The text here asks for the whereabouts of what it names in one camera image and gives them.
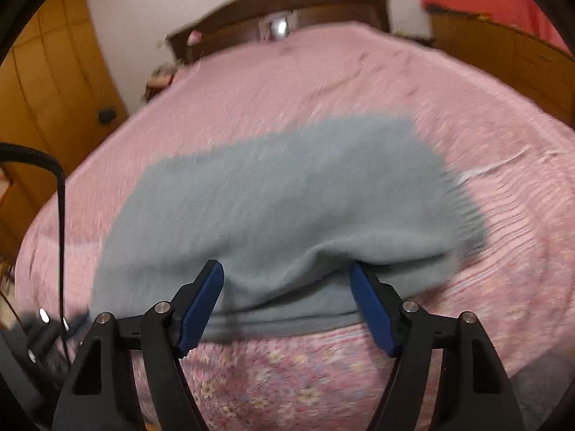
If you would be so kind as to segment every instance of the black cable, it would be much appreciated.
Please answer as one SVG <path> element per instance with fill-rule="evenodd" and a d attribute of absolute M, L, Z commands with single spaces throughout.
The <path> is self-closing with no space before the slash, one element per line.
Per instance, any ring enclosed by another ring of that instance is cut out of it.
<path fill-rule="evenodd" d="M 14 309 L 12 304 L 8 301 L 8 297 L 4 294 L 4 292 L 1 289 L 0 289 L 0 296 L 2 296 L 2 298 L 4 298 L 5 304 L 7 304 L 8 308 L 10 308 L 10 311 L 12 311 L 12 314 L 16 318 L 16 321 L 18 321 L 18 324 L 20 324 L 20 327 L 22 327 L 22 329 L 24 329 L 24 324 L 22 324 L 22 320 L 20 319 L 20 316 L 18 316 L 18 313 L 16 313 L 16 310 Z"/>
<path fill-rule="evenodd" d="M 56 194 L 58 196 L 58 304 L 60 310 L 60 336 L 63 343 L 64 357 L 68 366 L 70 366 L 70 352 L 68 351 L 68 344 L 65 341 L 67 330 L 64 324 L 64 170 L 60 162 L 45 152 L 24 146 L 17 146 L 16 144 L 8 144 L 6 142 L 0 142 L 0 162 L 20 162 L 22 164 L 35 165 L 48 170 L 56 177 Z"/>

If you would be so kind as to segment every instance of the wooden cabinet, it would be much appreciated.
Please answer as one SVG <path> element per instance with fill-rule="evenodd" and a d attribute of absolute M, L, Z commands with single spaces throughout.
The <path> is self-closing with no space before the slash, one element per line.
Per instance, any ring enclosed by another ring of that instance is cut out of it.
<path fill-rule="evenodd" d="M 431 15 L 436 47 L 496 76 L 575 127 L 575 61 L 535 37 L 474 15 Z"/>
<path fill-rule="evenodd" d="M 116 117 L 102 124 L 109 109 Z M 0 141 L 45 151 L 69 175 L 126 118 L 86 0 L 47 0 L 0 65 Z M 0 201 L 0 253 L 13 260 L 56 182 L 29 165 L 3 167 L 11 186 Z"/>

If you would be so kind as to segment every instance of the pink bedspread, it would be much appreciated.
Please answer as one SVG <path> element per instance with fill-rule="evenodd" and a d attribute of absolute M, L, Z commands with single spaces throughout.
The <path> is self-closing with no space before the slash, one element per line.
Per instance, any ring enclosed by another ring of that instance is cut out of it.
<path fill-rule="evenodd" d="M 364 112 L 412 117 L 420 137 L 467 173 L 487 216 L 481 258 L 419 301 L 438 314 L 475 311 L 509 374 L 572 331 L 573 131 L 479 70 L 360 24 L 310 28 L 202 60 L 96 150 L 68 180 L 68 315 L 88 305 L 106 234 L 149 163 Z M 20 310 L 57 313 L 56 223 L 52 200 L 18 257 Z M 139 357 L 134 367 L 153 420 Z M 202 344 L 183 361 L 206 419 L 234 430 L 365 429 L 389 367 L 363 325 Z M 431 387 L 436 380 L 434 370 Z M 431 402 L 425 406 L 422 423 Z"/>

